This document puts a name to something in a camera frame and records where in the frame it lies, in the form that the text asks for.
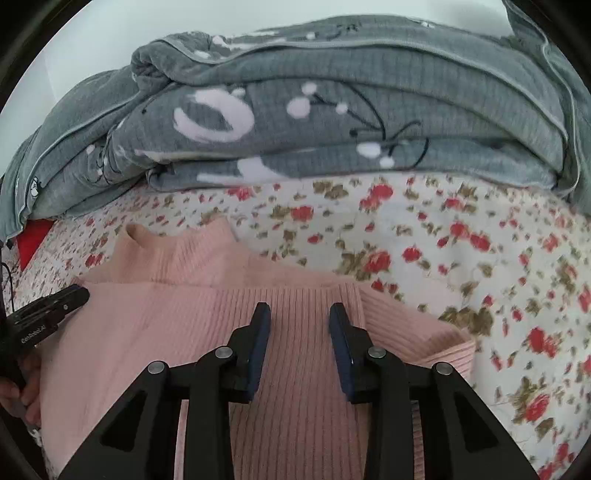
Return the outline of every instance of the ribbed knit fabric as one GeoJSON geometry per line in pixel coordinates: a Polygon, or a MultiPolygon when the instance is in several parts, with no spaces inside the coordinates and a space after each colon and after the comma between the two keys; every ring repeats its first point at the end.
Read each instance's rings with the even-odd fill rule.
{"type": "MultiPolygon", "coordinates": [[[[350,405],[340,389],[327,324],[334,302],[406,362],[445,360],[464,376],[471,368],[467,334],[347,278],[262,258],[235,241],[224,219],[175,238],[128,226],[111,260],[81,282],[89,302],[43,346],[42,435],[57,472],[151,361],[197,361],[248,324],[259,301],[272,311],[261,385],[250,405],[230,408],[238,480],[363,478],[369,408],[350,405]]],[[[414,420],[422,478],[416,412],[414,420]]]]}

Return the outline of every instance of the gray blanket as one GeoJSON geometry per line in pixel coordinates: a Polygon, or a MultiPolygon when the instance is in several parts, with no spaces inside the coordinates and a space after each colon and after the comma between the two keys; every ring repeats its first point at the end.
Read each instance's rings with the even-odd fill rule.
{"type": "MultiPolygon", "coordinates": [[[[588,124],[572,118],[584,119],[589,93],[575,100],[586,109],[568,108],[582,82],[508,11],[527,45],[361,16],[140,47],[129,66],[77,85],[17,151],[0,240],[28,218],[102,207],[144,176],[178,190],[414,168],[549,189],[561,173],[568,194],[591,174],[577,149],[588,124]],[[557,62],[564,83],[550,75],[557,62]]],[[[575,198],[589,211],[585,182],[575,198]]]]}

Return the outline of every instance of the finger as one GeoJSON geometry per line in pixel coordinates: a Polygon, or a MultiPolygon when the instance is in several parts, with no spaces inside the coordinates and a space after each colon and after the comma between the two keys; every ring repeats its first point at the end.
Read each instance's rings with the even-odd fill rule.
{"type": "Polygon", "coordinates": [[[0,378],[0,398],[18,398],[21,392],[18,387],[10,380],[0,378]]]}
{"type": "Polygon", "coordinates": [[[39,397],[37,397],[27,409],[25,419],[27,422],[33,425],[37,425],[38,427],[41,426],[41,401],[39,397]]]}
{"type": "Polygon", "coordinates": [[[26,405],[33,403],[39,396],[39,384],[41,379],[41,371],[35,370],[27,382],[27,386],[22,389],[21,401],[26,405]]]}
{"type": "Polygon", "coordinates": [[[22,369],[25,372],[32,372],[41,367],[41,357],[37,355],[37,352],[33,350],[29,355],[22,361],[22,369]]]}

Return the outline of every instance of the metal screw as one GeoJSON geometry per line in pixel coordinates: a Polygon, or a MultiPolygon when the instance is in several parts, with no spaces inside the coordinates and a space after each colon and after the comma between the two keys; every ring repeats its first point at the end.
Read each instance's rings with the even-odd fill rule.
{"type": "Polygon", "coordinates": [[[218,358],[230,358],[234,352],[228,346],[221,346],[216,350],[216,357],[218,358]]]}
{"type": "Polygon", "coordinates": [[[371,346],[368,349],[368,355],[371,358],[384,358],[386,356],[386,350],[380,346],[371,346]]]}
{"type": "Polygon", "coordinates": [[[152,375],[161,374],[164,371],[164,362],[152,362],[148,365],[148,372],[152,375]]]}
{"type": "Polygon", "coordinates": [[[446,362],[439,362],[436,365],[435,370],[437,370],[437,373],[442,375],[451,375],[453,372],[453,367],[446,362]]]}

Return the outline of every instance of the human hand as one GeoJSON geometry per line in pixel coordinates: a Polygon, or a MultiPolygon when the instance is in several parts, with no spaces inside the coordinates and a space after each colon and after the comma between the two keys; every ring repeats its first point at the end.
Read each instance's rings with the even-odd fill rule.
{"type": "Polygon", "coordinates": [[[33,351],[21,362],[21,368],[28,378],[27,385],[21,392],[13,382],[6,378],[0,378],[0,404],[11,415],[18,416],[12,402],[20,400],[27,408],[26,421],[41,426],[41,403],[39,399],[41,358],[33,351]]]}

